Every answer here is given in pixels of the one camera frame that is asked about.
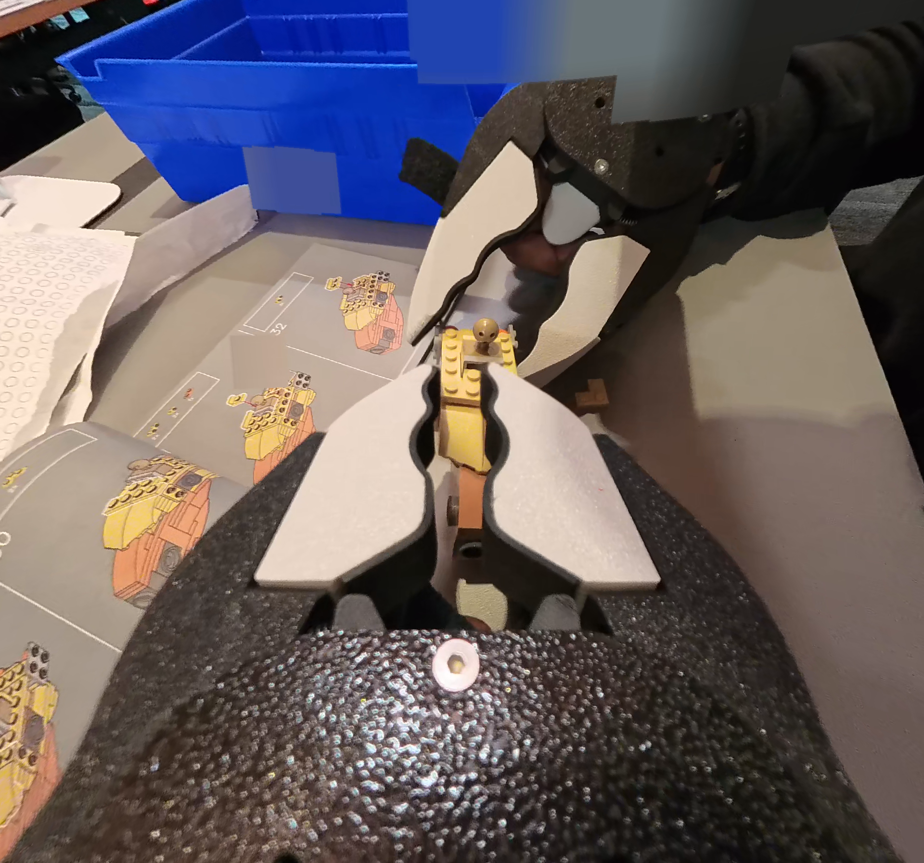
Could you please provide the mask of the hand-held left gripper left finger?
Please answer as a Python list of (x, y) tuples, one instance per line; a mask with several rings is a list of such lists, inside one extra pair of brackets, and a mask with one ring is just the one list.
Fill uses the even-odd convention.
[(333, 422), (256, 569), (259, 586), (354, 585), (414, 548), (430, 579), (436, 390), (436, 370), (420, 365)]

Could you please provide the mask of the white panel stand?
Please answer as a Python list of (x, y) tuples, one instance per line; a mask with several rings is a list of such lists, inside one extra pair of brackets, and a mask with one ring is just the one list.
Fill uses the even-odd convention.
[(3, 227), (32, 230), (84, 228), (115, 206), (122, 197), (114, 183), (46, 176), (1, 177)]

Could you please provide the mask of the tan and brown brick model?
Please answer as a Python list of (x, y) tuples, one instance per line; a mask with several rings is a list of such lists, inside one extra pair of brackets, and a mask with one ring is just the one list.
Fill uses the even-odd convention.
[(469, 327), (447, 326), (435, 342), (440, 367), (438, 452), (457, 469), (457, 493), (449, 497), (447, 522), (456, 528), (453, 559), (459, 576), (486, 583), (482, 562), (483, 492), (491, 462), (481, 410), (482, 375), (491, 363), (515, 374), (514, 330), (491, 318)]

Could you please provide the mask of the person's right forearm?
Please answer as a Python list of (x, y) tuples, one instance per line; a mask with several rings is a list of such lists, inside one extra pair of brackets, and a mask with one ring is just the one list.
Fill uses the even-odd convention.
[(794, 49), (779, 96), (739, 109), (704, 221), (830, 212), (922, 176), (923, 20)]

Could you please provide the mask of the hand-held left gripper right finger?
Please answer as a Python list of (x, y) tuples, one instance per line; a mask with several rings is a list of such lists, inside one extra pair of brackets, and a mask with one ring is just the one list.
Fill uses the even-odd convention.
[(490, 568), (507, 587), (656, 587), (661, 577), (589, 428), (498, 364), (483, 374)]

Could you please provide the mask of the person's right hand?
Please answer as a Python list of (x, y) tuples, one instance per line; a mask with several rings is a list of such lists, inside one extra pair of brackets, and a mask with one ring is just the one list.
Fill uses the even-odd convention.
[(548, 277), (561, 275), (583, 243), (583, 236), (566, 244), (552, 244), (538, 223), (501, 245), (504, 256), (515, 268), (529, 270)]

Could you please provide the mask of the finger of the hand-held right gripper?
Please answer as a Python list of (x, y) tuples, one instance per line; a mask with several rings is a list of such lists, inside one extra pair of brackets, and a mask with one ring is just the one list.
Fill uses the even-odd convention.
[(585, 242), (567, 271), (564, 297), (539, 327), (518, 374), (550, 382), (595, 347), (600, 333), (650, 251), (626, 235)]
[(534, 161), (508, 141), (433, 229), (410, 297), (411, 345), (447, 318), (491, 252), (523, 232), (538, 211)]

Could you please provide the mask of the person's dark clothing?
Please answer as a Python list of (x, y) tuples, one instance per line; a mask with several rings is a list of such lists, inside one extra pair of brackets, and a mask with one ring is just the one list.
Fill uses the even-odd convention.
[(845, 249), (860, 309), (923, 470), (923, 183), (869, 244)]

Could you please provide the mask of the white circle-print paper bag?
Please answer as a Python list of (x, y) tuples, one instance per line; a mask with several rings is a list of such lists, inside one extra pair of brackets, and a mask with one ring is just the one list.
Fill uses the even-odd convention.
[(89, 404), (93, 355), (135, 237), (2, 223), (1, 456)]

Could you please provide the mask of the black wrist watch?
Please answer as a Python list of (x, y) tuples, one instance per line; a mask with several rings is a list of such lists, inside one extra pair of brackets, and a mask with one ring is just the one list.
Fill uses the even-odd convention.
[(714, 203), (733, 196), (745, 181), (752, 162), (753, 124), (748, 109), (739, 108), (728, 118), (726, 147), (707, 178)]

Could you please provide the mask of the grey instruction booklet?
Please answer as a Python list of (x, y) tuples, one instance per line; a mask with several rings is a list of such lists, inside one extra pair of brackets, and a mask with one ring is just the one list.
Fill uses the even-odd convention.
[(205, 533), (410, 362), (420, 248), (265, 233), (172, 292), (91, 413), (2, 465), (2, 856)]

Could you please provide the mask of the blue storage bin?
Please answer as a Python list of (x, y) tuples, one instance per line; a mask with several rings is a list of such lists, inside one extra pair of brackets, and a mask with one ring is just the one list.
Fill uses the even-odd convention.
[(180, 199), (387, 222), (439, 214), (408, 140), (459, 159), (504, 93), (419, 83), (408, 0), (184, 0), (58, 61)]

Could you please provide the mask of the grey desk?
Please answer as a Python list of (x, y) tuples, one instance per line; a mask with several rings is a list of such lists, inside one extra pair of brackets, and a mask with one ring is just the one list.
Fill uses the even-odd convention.
[[(265, 233), (420, 248), (422, 264), (432, 230), (275, 214), (244, 245)], [(413, 350), (379, 388), (422, 361)], [(588, 379), (610, 406), (578, 417)], [(739, 658), (783, 650), (744, 687), (782, 708), (796, 663), (837, 766), (897, 854), (922, 861), (922, 477), (826, 213), (705, 224), (636, 317), (537, 383), (629, 472), (618, 490), (663, 580), (611, 604), (633, 620), (651, 607), (668, 645), (717, 648), (726, 623)], [(143, 613), (106, 685), (160, 626), (167, 644), (141, 665), (165, 707), (122, 721), (144, 682), (115, 683), (103, 747), (249, 662), (230, 651), (294, 638), (316, 595), (253, 575), (333, 422), (231, 505)]]

